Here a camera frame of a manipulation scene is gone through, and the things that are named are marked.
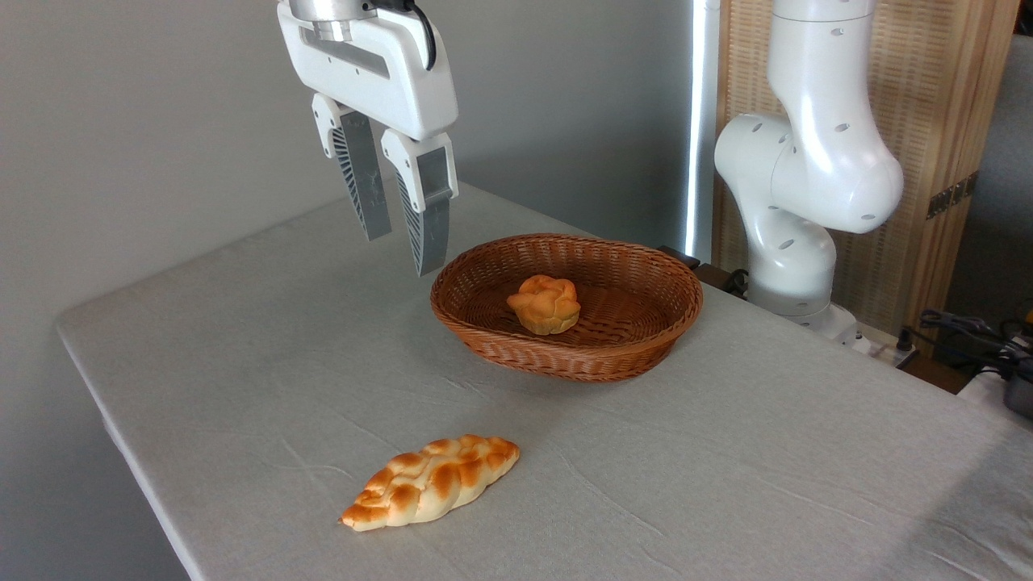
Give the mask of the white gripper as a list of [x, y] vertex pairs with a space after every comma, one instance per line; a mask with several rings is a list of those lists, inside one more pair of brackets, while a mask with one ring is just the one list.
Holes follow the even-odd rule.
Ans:
[[410, 12], [377, 11], [349, 24], [349, 40], [333, 41], [318, 37], [313, 23], [299, 21], [288, 3], [277, 11], [299, 80], [318, 92], [312, 114], [322, 150], [341, 170], [366, 239], [392, 231], [370, 117], [392, 128], [381, 146], [395, 169], [417, 274], [442, 268], [450, 200], [458, 195], [453, 143], [445, 130], [457, 121], [458, 104], [438, 30], [431, 28], [436, 58], [427, 69], [427, 32]]

